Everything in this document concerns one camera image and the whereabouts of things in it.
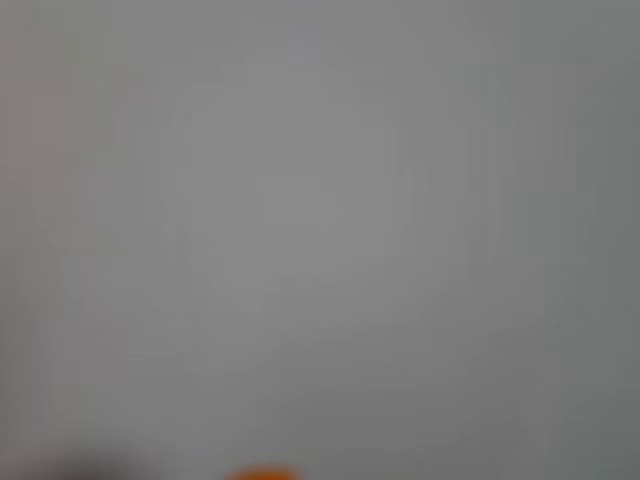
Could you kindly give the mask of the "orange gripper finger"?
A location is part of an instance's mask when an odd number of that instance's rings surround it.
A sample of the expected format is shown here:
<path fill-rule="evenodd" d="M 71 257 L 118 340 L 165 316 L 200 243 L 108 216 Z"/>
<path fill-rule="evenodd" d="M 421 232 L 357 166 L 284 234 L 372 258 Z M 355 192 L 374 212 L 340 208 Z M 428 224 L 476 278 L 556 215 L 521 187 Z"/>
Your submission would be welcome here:
<path fill-rule="evenodd" d="M 294 467 L 282 464 L 260 464 L 230 471 L 225 480 L 302 480 L 303 475 Z"/>

